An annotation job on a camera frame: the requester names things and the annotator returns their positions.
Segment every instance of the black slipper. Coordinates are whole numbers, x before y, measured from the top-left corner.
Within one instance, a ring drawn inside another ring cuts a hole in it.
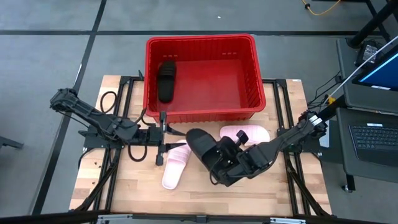
[[[177,68],[174,61],[164,62],[157,74],[157,97],[162,103],[170,103],[174,96],[174,83]]]

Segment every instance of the laptop screen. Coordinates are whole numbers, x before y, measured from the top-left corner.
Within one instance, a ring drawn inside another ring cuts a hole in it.
[[[359,82],[376,88],[398,88],[398,53],[360,78]]]

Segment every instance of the pink slipper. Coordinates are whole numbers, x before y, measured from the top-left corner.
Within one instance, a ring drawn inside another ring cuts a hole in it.
[[[245,146],[251,146],[253,144],[259,144],[260,142],[269,142],[270,136],[268,131],[259,126],[259,125],[231,125],[231,126],[224,126],[220,130],[220,137],[223,136],[230,137],[234,142],[238,141],[238,137],[236,133],[238,131],[244,131],[249,140],[245,144]]]
[[[187,142],[186,140],[179,140],[177,143]],[[162,179],[162,185],[164,188],[173,190],[177,187],[190,154],[191,149],[188,144],[171,149],[167,153],[167,163]]]

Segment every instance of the gray carpet floor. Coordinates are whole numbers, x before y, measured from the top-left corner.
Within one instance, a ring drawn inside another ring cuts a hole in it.
[[[91,30],[100,0],[2,0],[0,30]],[[314,11],[332,2],[309,1]],[[373,1],[380,10],[385,1]],[[99,30],[360,30],[372,18],[365,3],[344,2],[315,17],[296,0],[108,0]],[[384,25],[391,36],[398,23]],[[153,35],[96,36],[79,97],[94,104],[103,75],[143,71],[145,44]],[[0,217],[26,215],[37,193],[61,115],[49,109],[58,88],[73,86],[87,35],[0,35],[0,136],[23,142],[0,151]],[[308,100],[339,70],[336,37],[255,36],[264,78],[303,81]],[[44,213],[68,210],[81,155],[82,126],[71,122],[55,169]],[[323,164],[333,214],[386,223],[398,219],[397,184],[355,177],[357,191],[347,194],[341,165]],[[128,223],[153,223],[128,221]]]

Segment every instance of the table leg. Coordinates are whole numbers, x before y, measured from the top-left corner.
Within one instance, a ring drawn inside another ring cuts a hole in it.
[[[354,176],[346,174],[347,184],[341,188],[348,193],[352,193],[355,190]]]
[[[22,149],[23,144],[0,136],[0,148],[1,146],[11,146],[16,149]]]

